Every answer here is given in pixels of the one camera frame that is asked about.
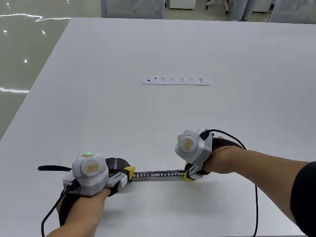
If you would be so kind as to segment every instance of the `black wrist strap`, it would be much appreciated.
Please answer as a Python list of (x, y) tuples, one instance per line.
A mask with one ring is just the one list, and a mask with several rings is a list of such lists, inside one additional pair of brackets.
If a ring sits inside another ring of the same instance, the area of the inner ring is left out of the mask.
[(71, 208), (74, 206), (76, 201), (82, 197), (78, 194), (66, 194), (64, 199), (62, 200), (60, 211), (59, 211), (59, 224), (60, 226), (63, 226), (66, 222), (67, 216), (71, 210)]
[(226, 140), (226, 139), (223, 139), (223, 138), (215, 138), (215, 137), (213, 137), (212, 152), (215, 151), (217, 148), (225, 147), (225, 146), (235, 146), (235, 147), (242, 148), (236, 142), (232, 142), (230, 140)]
[(71, 168), (60, 165), (42, 165), (38, 167), (39, 171), (70, 171)]
[[(225, 147), (225, 146), (235, 146), (235, 147), (239, 147), (242, 148), (240, 145), (238, 145), (235, 142), (232, 142), (230, 140), (226, 140), (223, 138), (214, 138), (212, 140), (212, 152), (215, 151), (216, 149), (220, 148), (220, 147)], [(205, 171), (204, 169), (201, 169), (200, 171), (197, 172), (197, 174), (199, 175), (208, 175), (209, 172)]]

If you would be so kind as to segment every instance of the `floor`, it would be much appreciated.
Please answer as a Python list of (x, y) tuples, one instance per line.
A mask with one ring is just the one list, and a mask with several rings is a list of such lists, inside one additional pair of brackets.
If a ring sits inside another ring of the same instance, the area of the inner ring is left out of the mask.
[[(0, 0), (0, 139), (71, 17), (100, 17), (100, 0)], [(271, 12), (253, 13), (267, 22)], [(228, 21), (221, 1), (205, 9), (165, 9), (166, 19)]]

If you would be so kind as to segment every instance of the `white table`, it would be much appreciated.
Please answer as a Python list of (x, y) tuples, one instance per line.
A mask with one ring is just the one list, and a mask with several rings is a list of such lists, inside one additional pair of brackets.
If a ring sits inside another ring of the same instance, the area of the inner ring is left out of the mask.
[[(86, 149), (178, 169), (176, 135), (204, 125), (249, 149), (315, 158), (315, 37), (312, 25), (72, 19), (0, 142), (0, 235), (39, 236), (62, 173), (37, 166), (70, 166)], [(141, 84), (154, 74), (212, 86)], [(259, 215), (258, 235), (301, 234), (262, 192)], [(97, 236), (252, 236), (254, 220), (253, 185), (210, 174), (132, 183), (107, 200)], [(54, 213), (46, 233), (57, 226)]]

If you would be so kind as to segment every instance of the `power socket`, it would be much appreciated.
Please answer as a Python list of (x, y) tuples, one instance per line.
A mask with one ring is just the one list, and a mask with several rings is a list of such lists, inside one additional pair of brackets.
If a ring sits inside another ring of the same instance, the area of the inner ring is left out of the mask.
[(211, 85), (210, 79), (204, 76), (145, 76), (142, 84), (146, 85)]

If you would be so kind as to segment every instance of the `black cable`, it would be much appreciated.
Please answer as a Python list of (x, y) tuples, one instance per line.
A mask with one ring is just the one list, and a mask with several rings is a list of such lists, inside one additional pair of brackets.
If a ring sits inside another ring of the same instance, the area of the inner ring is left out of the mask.
[(53, 205), (53, 207), (51, 208), (51, 210), (48, 212), (48, 214), (44, 217), (44, 219), (42, 220), (41, 224), (40, 224), (40, 231), (41, 231), (41, 236), (45, 237), (45, 233), (44, 233), (44, 225), (45, 225), (45, 221), (49, 218), (49, 216), (53, 213), (53, 211), (55, 210), (55, 208), (57, 207), (58, 203), (63, 199), (63, 197), (70, 191), (75, 190), (76, 188), (78, 188), (80, 186), (80, 183), (78, 182), (77, 179), (74, 179), (70, 185), (68, 185), (66, 187), (66, 191), (63, 191), (59, 197), (59, 199), (56, 201), (56, 203)]
[[(246, 147), (243, 145), (243, 143), (238, 140), (236, 137), (230, 135), (229, 133), (226, 133), (224, 131), (218, 130), (218, 129), (210, 129), (210, 130), (206, 130), (208, 133), (210, 132), (218, 132), (218, 133), (222, 133), (226, 136), (229, 136), (230, 138), (233, 138), (234, 140), (236, 140), (241, 146), (242, 148), (244, 148), (244, 150), (246, 150)], [(258, 222), (259, 222), (259, 206), (258, 206), (258, 187), (255, 185), (255, 195), (256, 195), (256, 227), (255, 227), (255, 231), (253, 233), (253, 237), (256, 237), (257, 235), (257, 231), (258, 231)]]
[(45, 237), (45, 233), (44, 233), (44, 224), (45, 221), (49, 218), (49, 216), (53, 213), (53, 211), (55, 210), (55, 208), (57, 207), (58, 203), (61, 201), (61, 199), (63, 199), (63, 197), (67, 194), (68, 192), (62, 192), (60, 195), (60, 198), (56, 201), (56, 203), (53, 205), (53, 207), (51, 208), (51, 210), (48, 212), (48, 214), (44, 217), (44, 219), (42, 220), (41, 224), (40, 224), (40, 231), (41, 231), (41, 237)]

